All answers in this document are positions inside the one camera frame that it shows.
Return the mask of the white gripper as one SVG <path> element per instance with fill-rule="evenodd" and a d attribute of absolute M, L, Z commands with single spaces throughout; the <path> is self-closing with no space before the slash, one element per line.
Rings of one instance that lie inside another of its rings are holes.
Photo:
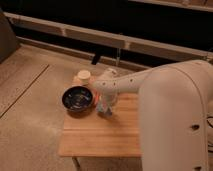
<path fill-rule="evenodd" d="M 117 95 L 118 93 L 116 91 L 106 91 L 101 90 L 100 91 L 100 106 L 103 109 L 111 108 L 117 101 Z"/>

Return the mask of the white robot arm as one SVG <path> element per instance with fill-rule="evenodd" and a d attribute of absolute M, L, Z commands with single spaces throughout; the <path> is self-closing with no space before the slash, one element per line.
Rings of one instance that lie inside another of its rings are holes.
<path fill-rule="evenodd" d="M 190 60 L 117 78 L 98 78 L 103 93 L 136 93 L 143 171 L 209 171 L 207 114 L 213 65 Z"/>

